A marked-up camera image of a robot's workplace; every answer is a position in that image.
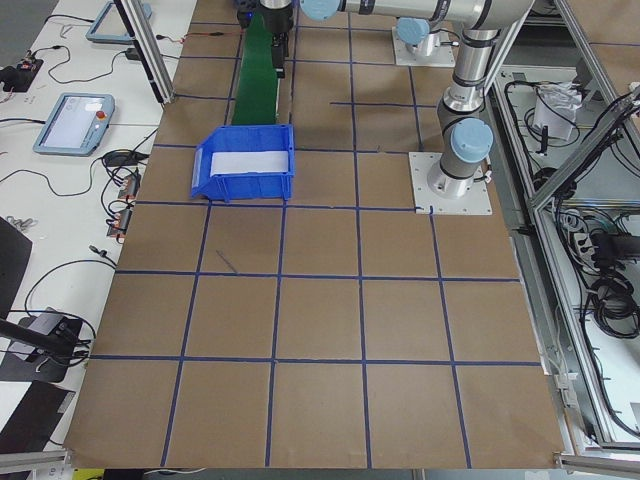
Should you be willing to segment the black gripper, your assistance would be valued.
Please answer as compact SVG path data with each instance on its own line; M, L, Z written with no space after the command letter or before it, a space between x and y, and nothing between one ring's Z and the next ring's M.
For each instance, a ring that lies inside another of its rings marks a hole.
M273 33L271 38L272 67L278 79L284 79L285 59L289 57L289 33Z

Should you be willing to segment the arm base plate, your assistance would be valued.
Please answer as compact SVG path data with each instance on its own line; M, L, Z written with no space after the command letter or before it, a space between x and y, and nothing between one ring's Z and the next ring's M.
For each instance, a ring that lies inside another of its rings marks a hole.
M446 32L430 34L414 46L401 40L396 28L393 28L392 39L395 63L399 66L453 68L455 65L454 50L458 42L451 40Z
M409 163L415 212L431 215L492 214L487 184L476 182L482 174L480 167L468 179L447 176L440 165L438 152L410 152Z

